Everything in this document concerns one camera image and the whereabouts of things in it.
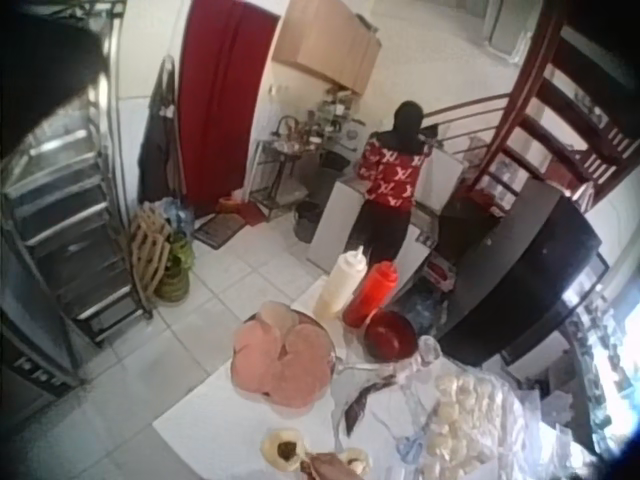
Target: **red patterned shirt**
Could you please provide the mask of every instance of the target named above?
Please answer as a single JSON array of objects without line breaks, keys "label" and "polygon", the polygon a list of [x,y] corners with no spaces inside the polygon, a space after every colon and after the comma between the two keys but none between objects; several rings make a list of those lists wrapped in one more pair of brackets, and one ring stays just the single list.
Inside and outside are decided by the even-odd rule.
[{"label": "red patterned shirt", "polygon": [[360,178],[371,181],[365,198],[410,210],[420,168],[430,156],[429,145],[420,155],[408,155],[383,148],[376,138],[370,139],[357,168]]}]

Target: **red bowl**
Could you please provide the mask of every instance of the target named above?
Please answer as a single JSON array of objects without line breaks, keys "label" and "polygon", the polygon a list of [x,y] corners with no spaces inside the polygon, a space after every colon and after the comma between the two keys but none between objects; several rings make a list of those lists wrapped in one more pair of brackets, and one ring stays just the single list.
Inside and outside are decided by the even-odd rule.
[{"label": "red bowl", "polygon": [[364,347],[379,362],[395,362],[409,358],[418,350],[413,326],[396,312],[377,312],[364,332]]}]

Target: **white tile floor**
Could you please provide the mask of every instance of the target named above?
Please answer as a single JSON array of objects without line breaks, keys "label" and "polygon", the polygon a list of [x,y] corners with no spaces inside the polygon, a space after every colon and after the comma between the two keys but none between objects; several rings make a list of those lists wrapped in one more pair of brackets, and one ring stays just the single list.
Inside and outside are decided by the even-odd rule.
[{"label": "white tile floor", "polygon": [[90,382],[19,436],[20,478],[198,477],[151,426],[226,362],[235,328],[264,300],[290,303],[322,272],[305,260],[291,215],[245,227],[214,251],[195,243],[189,297],[136,320],[98,350],[73,337]]}]

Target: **hand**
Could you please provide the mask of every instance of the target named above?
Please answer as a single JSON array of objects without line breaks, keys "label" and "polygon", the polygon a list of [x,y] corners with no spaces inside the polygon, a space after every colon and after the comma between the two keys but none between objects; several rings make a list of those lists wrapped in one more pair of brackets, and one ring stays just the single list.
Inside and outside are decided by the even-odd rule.
[{"label": "hand", "polygon": [[318,480],[362,480],[360,475],[347,467],[335,453],[319,453],[309,460]]}]

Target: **trash bin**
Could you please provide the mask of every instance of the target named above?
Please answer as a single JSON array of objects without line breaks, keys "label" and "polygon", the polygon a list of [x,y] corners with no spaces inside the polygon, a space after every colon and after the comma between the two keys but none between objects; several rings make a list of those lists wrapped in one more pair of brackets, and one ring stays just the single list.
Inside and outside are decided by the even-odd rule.
[{"label": "trash bin", "polygon": [[303,243],[311,243],[322,218],[322,208],[315,202],[304,200],[294,210],[293,233]]}]

